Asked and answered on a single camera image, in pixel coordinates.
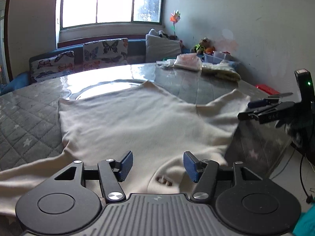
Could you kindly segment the cream knit sweater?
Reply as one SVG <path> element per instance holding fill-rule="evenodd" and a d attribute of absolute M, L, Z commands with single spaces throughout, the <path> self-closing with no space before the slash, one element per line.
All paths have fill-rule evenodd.
<path fill-rule="evenodd" d="M 74 160 L 91 166 L 129 150 L 134 160 L 122 184 L 126 194 L 178 193 L 185 151 L 226 165 L 237 115 L 249 100 L 234 89 L 205 105 L 191 104 L 151 82 L 84 100 L 60 99 L 62 153 L 1 172 L 1 214 L 13 216 L 22 195 Z"/>

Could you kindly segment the pink white folded clothes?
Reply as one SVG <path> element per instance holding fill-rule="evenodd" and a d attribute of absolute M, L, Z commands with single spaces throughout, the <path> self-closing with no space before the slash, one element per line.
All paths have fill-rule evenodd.
<path fill-rule="evenodd" d="M 202 68 L 202 61 L 196 53 L 187 53 L 178 55 L 176 59 L 157 61 L 157 65 L 164 68 L 179 68 L 189 71 L 200 71 Z"/>

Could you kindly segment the yellow patterned folded garment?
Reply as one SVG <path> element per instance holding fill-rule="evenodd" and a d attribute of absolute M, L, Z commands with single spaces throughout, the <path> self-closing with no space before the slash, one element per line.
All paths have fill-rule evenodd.
<path fill-rule="evenodd" d="M 231 82 L 239 82 L 241 80 L 241 76 L 225 60 L 218 64 L 203 62 L 201 73 Z"/>

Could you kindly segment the clear plastic storage box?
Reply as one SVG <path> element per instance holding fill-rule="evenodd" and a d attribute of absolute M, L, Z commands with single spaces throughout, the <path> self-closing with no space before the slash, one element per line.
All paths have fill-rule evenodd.
<path fill-rule="evenodd" d="M 204 62 L 206 63 L 219 64 L 223 60 L 227 61 L 231 65 L 238 63 L 238 60 L 236 60 L 236 58 L 226 52 L 214 51 L 213 54 L 205 54 L 203 57 Z"/>

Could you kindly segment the teddy bear toy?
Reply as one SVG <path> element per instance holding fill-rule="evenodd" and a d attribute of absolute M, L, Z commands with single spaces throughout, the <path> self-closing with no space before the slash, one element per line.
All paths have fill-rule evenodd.
<path fill-rule="evenodd" d="M 212 55 L 216 51 L 211 40 L 208 38 L 203 38 L 197 45 L 191 49 L 191 53 L 196 53 L 197 55 L 210 54 Z"/>

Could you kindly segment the black induction cooktop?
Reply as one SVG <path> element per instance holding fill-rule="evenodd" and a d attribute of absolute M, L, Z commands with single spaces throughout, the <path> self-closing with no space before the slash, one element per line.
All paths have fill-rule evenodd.
<path fill-rule="evenodd" d="M 95 85 L 84 87 L 77 93 L 72 92 L 68 99 L 83 100 L 94 96 L 130 89 L 136 86 L 140 86 L 144 82 L 146 81 L 139 79 L 118 79 L 112 82 L 101 82 Z"/>

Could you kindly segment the grey quilted table cover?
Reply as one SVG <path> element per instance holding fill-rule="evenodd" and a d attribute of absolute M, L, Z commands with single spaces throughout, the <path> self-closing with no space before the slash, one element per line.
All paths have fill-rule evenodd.
<path fill-rule="evenodd" d="M 206 104 L 238 89 L 252 99 L 265 94 L 244 81 L 230 82 L 181 69 L 163 69 L 154 63 L 121 65 L 58 77 L 31 84 L 1 96 L 1 170 L 62 150 L 58 100 L 84 87 L 118 79 L 153 82 L 192 104 Z M 279 164 L 290 138 L 273 124 L 241 122 L 226 153 L 228 162 L 243 161 L 260 176 L 269 176 Z"/>

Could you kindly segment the right butterfly cushion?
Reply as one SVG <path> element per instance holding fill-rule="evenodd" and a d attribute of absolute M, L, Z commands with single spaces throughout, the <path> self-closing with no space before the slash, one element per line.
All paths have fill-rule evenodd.
<path fill-rule="evenodd" d="M 91 41 L 83 44 L 83 69 L 87 71 L 126 65 L 127 56 L 127 38 Z"/>

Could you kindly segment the butterfly cushion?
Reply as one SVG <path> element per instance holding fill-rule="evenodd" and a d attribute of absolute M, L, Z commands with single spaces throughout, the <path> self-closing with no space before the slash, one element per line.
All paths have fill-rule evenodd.
<path fill-rule="evenodd" d="M 31 82 L 43 82 L 73 74 L 74 66 L 74 51 L 66 51 L 51 58 L 36 60 L 30 65 Z"/>
<path fill-rule="evenodd" d="M 83 44 L 83 69 L 87 71 L 126 65 L 127 56 L 127 38 L 91 41 Z"/>

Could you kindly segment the left butterfly cushion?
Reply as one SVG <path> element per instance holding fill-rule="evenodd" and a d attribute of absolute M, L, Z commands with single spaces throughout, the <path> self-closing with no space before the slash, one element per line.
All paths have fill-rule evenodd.
<path fill-rule="evenodd" d="M 31 82 L 43 82 L 73 74 L 74 66 L 74 51 L 66 51 L 51 58 L 36 60 L 30 65 Z"/>

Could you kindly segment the grey pillow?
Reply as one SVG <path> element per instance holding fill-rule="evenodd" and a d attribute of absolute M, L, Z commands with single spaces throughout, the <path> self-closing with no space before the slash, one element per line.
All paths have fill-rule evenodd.
<path fill-rule="evenodd" d="M 162 61 L 164 58 L 175 58 L 182 53 L 177 41 L 146 35 L 146 63 Z"/>

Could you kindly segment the blue sofa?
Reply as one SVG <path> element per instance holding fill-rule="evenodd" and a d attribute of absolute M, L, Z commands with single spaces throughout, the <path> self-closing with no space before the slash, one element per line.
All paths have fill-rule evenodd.
<path fill-rule="evenodd" d="M 58 55 L 62 52 L 74 51 L 74 62 L 76 65 L 83 63 L 83 44 L 72 45 L 68 47 L 62 47 L 60 49 L 43 53 L 37 56 L 33 56 L 29 59 L 29 66 L 36 60 L 43 60 Z M 129 39 L 128 40 L 128 64 L 140 64 L 145 62 L 146 55 L 146 43 L 145 39 Z M 16 76 L 10 83 L 5 87 L 1 87 L 1 95 L 13 92 L 16 89 L 26 87 L 32 83 L 30 69 L 27 69 L 23 73 Z"/>

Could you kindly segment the colourful pinwheel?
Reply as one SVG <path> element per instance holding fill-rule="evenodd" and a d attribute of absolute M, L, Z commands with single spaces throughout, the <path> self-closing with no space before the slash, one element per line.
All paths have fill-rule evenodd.
<path fill-rule="evenodd" d="M 176 39 L 176 24 L 181 19 L 181 13 L 178 10 L 174 10 L 170 16 L 170 22 L 172 23 L 173 36 Z"/>

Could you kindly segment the white plush toy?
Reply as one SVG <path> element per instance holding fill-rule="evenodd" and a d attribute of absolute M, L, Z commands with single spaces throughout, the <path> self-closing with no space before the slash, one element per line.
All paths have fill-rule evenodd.
<path fill-rule="evenodd" d="M 170 39 L 169 35 L 166 34 L 164 31 L 159 30 L 156 31 L 154 28 L 152 28 L 149 33 L 149 35 L 155 36 L 155 37 L 160 37 L 160 38 L 165 38 L 165 39 Z"/>

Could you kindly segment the window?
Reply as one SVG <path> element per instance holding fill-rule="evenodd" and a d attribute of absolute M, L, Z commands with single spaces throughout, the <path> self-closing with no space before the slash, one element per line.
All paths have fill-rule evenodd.
<path fill-rule="evenodd" d="M 162 19 L 162 0 L 61 0 L 61 28 L 108 23 L 153 23 Z"/>

